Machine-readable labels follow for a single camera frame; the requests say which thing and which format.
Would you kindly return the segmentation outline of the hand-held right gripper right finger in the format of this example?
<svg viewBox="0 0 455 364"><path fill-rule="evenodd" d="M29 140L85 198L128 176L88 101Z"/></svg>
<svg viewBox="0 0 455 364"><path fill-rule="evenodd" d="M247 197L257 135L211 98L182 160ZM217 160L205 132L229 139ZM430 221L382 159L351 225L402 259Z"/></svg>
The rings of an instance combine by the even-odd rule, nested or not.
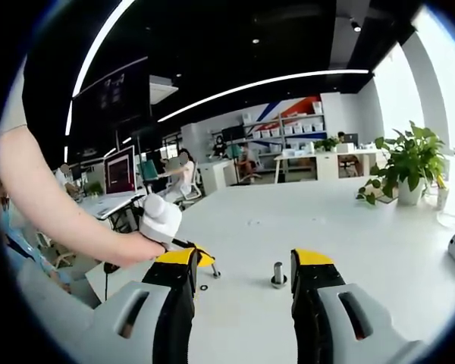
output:
<svg viewBox="0 0 455 364"><path fill-rule="evenodd" d="M291 252L291 315L299 363L417 363L425 345L404 338L391 314L327 256Z"/></svg>

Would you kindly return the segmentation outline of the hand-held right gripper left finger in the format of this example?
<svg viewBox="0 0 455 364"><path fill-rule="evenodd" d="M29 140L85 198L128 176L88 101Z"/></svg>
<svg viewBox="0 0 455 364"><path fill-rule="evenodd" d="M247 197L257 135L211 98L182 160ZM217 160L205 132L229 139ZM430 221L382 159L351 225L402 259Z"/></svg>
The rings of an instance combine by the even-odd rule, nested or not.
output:
<svg viewBox="0 0 455 364"><path fill-rule="evenodd" d="M199 250L170 251L94 312L75 344L78 363L186 363Z"/></svg>

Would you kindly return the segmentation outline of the person's left hand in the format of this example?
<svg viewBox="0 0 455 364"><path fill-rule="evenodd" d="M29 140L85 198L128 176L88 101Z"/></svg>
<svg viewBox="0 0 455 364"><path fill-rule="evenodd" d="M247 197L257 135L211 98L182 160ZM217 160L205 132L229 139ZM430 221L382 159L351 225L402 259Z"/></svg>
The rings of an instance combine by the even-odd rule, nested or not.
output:
<svg viewBox="0 0 455 364"><path fill-rule="evenodd" d="M137 262L156 259L167 252L165 247L136 231L125 236L128 255Z"/></svg>

